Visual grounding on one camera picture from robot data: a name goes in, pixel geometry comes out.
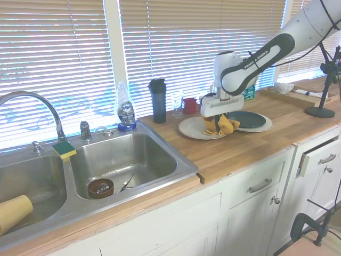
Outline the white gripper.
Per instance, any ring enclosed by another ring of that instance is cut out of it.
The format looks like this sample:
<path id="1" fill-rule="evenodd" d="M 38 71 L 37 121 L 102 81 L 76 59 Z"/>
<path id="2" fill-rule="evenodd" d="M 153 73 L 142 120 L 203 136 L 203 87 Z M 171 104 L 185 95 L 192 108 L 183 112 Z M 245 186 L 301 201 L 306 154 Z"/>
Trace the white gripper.
<path id="1" fill-rule="evenodd" d="M 215 116 L 216 132 L 219 135 L 224 135 L 222 124 L 220 121 L 225 117 L 224 113 L 240 110 L 243 108 L 243 95 L 231 96 L 228 100 L 221 100 L 215 96 L 201 97 L 200 114 L 203 117 Z"/>

